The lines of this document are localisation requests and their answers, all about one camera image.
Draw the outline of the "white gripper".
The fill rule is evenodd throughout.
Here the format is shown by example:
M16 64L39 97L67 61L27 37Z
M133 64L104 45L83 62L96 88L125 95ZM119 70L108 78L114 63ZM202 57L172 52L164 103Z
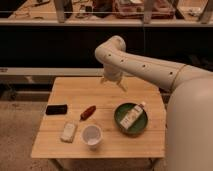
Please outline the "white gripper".
M100 79L100 83L104 83L106 80L117 82L116 84L119 88L124 92L127 91L127 87L122 83L123 72L120 69L109 64L104 64L103 76L104 77L101 77Z

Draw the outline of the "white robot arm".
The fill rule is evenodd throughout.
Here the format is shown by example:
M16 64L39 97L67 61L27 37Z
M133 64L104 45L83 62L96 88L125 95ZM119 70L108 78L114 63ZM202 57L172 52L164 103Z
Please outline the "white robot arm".
M171 93L166 115L166 171L213 171L213 72L130 54L122 37L95 49L106 80L127 72Z

